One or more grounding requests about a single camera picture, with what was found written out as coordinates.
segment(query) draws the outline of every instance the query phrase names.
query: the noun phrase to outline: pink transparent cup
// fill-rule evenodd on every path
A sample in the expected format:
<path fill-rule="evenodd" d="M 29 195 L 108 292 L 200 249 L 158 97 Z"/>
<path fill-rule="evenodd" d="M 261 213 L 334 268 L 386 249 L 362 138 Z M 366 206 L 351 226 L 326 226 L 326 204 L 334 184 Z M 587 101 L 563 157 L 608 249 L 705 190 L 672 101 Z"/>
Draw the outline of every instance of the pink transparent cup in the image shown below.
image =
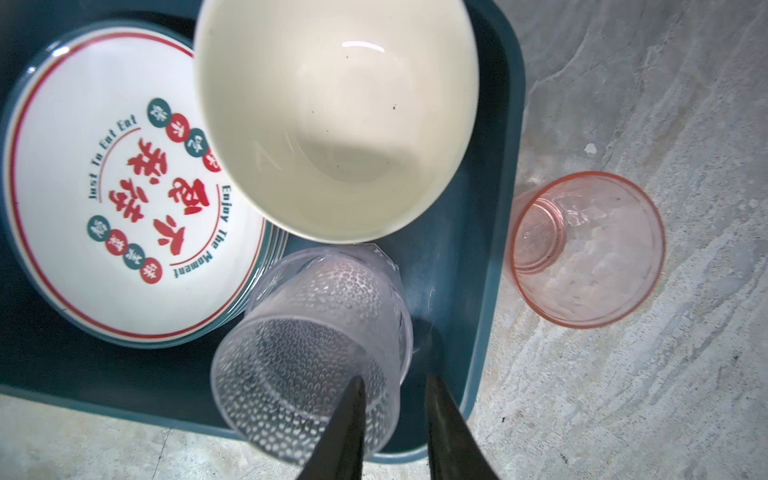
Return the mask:
<path fill-rule="evenodd" d="M 664 226 L 637 185 L 603 172 L 560 178 L 515 199 L 508 267 L 540 316 L 594 328 L 632 312 L 664 261 Z"/>

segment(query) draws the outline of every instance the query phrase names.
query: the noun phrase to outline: cream bowl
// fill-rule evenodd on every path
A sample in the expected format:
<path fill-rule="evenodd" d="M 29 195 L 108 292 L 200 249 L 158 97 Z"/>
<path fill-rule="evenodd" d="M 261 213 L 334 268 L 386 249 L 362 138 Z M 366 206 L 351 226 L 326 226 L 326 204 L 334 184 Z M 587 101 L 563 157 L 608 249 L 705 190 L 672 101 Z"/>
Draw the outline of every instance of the cream bowl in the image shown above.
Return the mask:
<path fill-rule="evenodd" d="M 478 101 L 461 0 L 206 0 L 208 141 L 268 220 L 358 243 L 413 221 L 462 161 Z"/>

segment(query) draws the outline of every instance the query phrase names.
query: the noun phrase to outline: transparent cup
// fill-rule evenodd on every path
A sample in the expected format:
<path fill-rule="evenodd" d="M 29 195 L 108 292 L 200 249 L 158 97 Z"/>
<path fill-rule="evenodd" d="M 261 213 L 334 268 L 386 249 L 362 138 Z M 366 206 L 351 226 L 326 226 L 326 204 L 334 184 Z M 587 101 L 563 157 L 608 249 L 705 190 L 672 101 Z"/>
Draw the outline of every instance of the transparent cup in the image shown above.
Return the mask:
<path fill-rule="evenodd" d="M 508 267 L 520 293 L 558 325 L 593 328 L 650 294 L 664 226 L 637 185 L 604 172 L 560 178 L 515 198 Z"/>
<path fill-rule="evenodd" d="M 214 400 L 245 439 L 303 465 L 361 375 L 370 456 L 395 431 L 412 346 L 399 271 L 378 247 L 303 250 L 262 276 L 244 320 L 219 345 Z"/>

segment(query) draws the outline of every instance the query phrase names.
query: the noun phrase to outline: gray marble countertop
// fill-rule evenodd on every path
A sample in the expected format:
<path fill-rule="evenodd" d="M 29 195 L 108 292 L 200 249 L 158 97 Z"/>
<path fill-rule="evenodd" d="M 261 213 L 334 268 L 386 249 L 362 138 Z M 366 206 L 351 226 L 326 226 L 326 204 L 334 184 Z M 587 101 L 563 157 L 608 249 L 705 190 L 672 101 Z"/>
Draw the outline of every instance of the gray marble countertop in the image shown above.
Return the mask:
<path fill-rule="evenodd" d="M 501 478 L 768 478 L 768 2 L 498 3 L 526 68 L 518 183 L 632 180 L 667 258 L 640 309 L 587 331 L 502 278 L 469 423 L 482 451 Z M 296 474 L 243 442 L 10 397 L 0 423 L 4 478 Z"/>

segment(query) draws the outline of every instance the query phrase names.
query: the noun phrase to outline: blue tray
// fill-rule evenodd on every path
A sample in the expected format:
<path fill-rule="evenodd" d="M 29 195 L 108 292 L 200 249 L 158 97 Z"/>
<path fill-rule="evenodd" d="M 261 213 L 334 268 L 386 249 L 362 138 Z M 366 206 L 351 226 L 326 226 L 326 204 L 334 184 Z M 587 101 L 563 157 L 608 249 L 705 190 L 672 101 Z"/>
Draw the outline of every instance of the blue tray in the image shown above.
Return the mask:
<path fill-rule="evenodd" d="M 425 373 L 441 375 L 464 417 L 475 404 L 507 236 L 525 93 L 517 38 L 492 0 L 466 0 L 480 60 L 480 100 L 467 154 L 443 195 L 377 241 L 400 265 L 414 321 L 414 357 L 400 421 L 378 462 L 426 456 Z M 192 36 L 186 0 L 10 0 L 0 17 L 0 103 L 50 42 L 106 18 L 139 18 Z M 286 254 L 315 245 L 291 237 Z M 0 241 L 0 392 L 176 429 L 234 437 L 208 385 L 214 351 L 240 319 L 163 350 L 103 342 L 43 300 Z"/>

